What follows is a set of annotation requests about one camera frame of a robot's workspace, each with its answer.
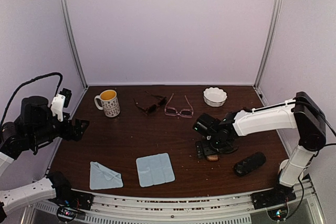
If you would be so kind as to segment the brown plaid glasses case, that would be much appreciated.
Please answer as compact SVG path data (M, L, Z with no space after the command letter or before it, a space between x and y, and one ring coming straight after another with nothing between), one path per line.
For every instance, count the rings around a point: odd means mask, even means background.
M206 160L209 161L209 162L216 162L219 160L219 157L218 155L207 155L206 156Z

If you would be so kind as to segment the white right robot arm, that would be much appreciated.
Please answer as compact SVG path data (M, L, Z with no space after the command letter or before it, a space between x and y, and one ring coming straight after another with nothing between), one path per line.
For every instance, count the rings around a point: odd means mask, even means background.
M282 103L229 112L221 120L203 113L196 119L193 130L203 137L205 156L235 152L233 142L240 137L297 130L298 143L279 171L279 185L269 192L271 202L279 204L289 196L289 188L298 182L317 152L325 147L326 125L325 114L307 93L301 91Z

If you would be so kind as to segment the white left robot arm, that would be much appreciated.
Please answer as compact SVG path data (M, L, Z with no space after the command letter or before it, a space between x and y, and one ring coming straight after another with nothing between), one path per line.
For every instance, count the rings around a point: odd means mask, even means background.
M24 98L19 117L1 126L1 172L3 173L19 155L31 150L34 154L56 138L79 141L89 126L89 121L54 115L48 100L41 96ZM17 209L42 200L71 205L76 197L70 182L61 172L26 186L1 191L1 219Z

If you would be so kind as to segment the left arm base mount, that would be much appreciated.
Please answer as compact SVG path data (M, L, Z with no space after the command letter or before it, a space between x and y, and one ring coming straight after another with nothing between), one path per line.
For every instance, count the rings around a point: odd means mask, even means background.
M93 200L93 194L72 190L67 199L54 198L48 201L58 206L56 217L63 223L69 223L76 219L83 219L86 211L91 209Z

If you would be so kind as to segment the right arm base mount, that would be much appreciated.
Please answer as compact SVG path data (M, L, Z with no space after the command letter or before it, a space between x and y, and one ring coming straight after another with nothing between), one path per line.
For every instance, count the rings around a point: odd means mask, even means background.
M266 209L268 217L273 221L284 221L289 217L288 203L296 199L293 191L270 189L252 193L254 209Z

